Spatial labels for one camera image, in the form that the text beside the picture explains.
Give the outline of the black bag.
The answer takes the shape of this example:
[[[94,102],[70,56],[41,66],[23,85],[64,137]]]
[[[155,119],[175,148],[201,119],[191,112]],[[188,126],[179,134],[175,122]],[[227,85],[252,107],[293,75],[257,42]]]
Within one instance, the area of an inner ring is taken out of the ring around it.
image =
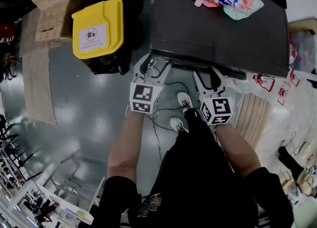
[[[279,161],[291,171],[293,178],[297,180],[299,175],[304,171],[304,168],[288,153],[285,146],[279,147],[278,153]]]

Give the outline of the yellow lidded waste bin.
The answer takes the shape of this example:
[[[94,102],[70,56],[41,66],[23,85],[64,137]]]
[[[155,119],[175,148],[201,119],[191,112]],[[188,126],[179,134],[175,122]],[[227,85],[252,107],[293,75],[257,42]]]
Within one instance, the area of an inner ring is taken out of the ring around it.
[[[73,54],[95,75],[125,75],[142,41],[143,5],[143,0],[104,0],[73,13]]]

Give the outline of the person's right forearm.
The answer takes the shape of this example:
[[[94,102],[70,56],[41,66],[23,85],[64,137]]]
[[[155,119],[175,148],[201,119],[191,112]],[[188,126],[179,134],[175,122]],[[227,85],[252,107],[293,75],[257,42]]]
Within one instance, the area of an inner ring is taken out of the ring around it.
[[[231,124],[218,125],[215,132],[230,165],[241,178],[262,167],[253,147]]]

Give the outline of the flat cardboard sheet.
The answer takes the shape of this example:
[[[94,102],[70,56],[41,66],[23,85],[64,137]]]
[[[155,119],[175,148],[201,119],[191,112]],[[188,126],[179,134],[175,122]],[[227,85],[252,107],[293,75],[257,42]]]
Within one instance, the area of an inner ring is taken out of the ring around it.
[[[24,97],[31,119],[56,124],[51,87],[51,43],[35,41],[40,11],[36,8],[22,17],[19,56],[22,58]]]

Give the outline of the small cardboard box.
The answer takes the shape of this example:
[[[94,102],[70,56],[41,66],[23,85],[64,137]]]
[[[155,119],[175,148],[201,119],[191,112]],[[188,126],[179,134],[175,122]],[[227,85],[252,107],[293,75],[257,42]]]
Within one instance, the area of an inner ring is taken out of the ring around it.
[[[294,21],[288,25],[290,33],[311,31],[317,34],[317,18],[315,17]]]

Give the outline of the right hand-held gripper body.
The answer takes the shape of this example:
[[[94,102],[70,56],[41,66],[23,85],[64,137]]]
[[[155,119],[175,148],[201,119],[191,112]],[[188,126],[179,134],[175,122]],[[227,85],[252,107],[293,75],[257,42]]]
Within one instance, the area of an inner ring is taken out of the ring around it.
[[[225,90],[204,90],[199,93],[199,100],[200,111],[208,125],[227,124],[234,114],[233,99]]]

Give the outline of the person's black t-shirt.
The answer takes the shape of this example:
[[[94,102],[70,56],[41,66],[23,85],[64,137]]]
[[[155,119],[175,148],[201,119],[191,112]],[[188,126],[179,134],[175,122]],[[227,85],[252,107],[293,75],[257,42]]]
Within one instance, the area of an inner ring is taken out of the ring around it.
[[[215,143],[180,132],[149,196],[125,177],[107,179],[93,228],[291,228],[294,215],[277,175],[239,178]]]

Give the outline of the person's left forearm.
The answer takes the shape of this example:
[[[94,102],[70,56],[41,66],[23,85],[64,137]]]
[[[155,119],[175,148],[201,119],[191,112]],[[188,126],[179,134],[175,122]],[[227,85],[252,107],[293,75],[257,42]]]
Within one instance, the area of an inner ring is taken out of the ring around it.
[[[141,151],[144,115],[127,111],[122,129],[115,140],[107,162],[107,178],[121,176],[136,182]]]

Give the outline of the person's right white shoe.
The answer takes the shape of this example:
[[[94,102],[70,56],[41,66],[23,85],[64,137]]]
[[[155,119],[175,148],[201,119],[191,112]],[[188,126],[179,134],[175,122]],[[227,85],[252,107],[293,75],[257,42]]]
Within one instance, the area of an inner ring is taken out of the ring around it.
[[[183,110],[183,113],[193,108],[191,98],[186,92],[179,92],[177,94],[177,99]]]

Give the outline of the white table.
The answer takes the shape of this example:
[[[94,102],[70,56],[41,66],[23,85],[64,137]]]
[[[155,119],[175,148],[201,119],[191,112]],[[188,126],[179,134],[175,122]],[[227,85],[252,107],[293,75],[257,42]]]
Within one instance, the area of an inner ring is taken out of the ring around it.
[[[68,201],[62,199],[61,197],[57,196],[56,194],[50,192],[48,189],[44,188],[42,185],[36,182],[37,187],[39,190],[52,202],[57,203],[58,206],[67,213],[71,214],[73,217],[77,218],[78,220],[91,225],[94,217],[87,211],[78,206],[75,206]]]

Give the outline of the red hanging bag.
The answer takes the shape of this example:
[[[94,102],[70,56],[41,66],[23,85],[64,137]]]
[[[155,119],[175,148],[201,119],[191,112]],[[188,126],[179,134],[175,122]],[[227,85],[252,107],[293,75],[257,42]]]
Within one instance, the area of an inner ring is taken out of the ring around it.
[[[0,23],[0,39],[11,38],[15,35],[16,25],[13,23]]]

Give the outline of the wooden slatted pallet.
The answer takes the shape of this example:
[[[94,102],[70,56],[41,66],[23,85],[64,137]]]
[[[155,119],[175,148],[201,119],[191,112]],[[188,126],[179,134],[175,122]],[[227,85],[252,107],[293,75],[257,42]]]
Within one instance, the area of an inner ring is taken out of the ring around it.
[[[270,102],[254,94],[243,94],[234,122],[242,137],[256,149],[270,111]]]

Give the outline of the pile of clear plastic bags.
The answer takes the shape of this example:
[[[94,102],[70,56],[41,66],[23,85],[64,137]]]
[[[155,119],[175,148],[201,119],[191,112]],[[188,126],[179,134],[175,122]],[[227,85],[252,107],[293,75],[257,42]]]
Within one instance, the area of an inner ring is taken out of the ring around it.
[[[261,94],[257,96],[266,99],[270,103],[285,104],[285,99],[291,89],[297,88],[300,84],[300,79],[295,73],[295,64],[301,63],[302,57],[299,55],[297,45],[293,40],[293,35],[290,34],[290,64],[289,72],[286,78],[278,78],[273,76],[253,75],[252,82],[256,83]]]

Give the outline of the person's black trousers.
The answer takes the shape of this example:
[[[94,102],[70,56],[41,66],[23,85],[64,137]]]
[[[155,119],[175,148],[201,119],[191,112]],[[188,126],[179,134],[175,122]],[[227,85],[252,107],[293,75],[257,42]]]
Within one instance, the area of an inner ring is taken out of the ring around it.
[[[196,109],[187,110],[184,116],[188,124],[188,132],[184,128],[178,131],[176,142],[170,148],[170,151],[180,153],[189,150],[222,155],[222,148],[216,142],[212,131]]]

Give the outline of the person's white shoe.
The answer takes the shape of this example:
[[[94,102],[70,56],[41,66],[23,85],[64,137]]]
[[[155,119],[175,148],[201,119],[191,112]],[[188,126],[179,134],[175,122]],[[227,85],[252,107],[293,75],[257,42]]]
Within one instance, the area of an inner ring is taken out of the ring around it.
[[[172,117],[170,119],[170,126],[176,133],[179,133],[181,131],[185,131],[188,133],[188,129],[184,127],[182,120],[178,117]]]
[[[183,113],[193,108],[191,98],[186,92],[179,92],[177,94],[177,99],[183,110]]]

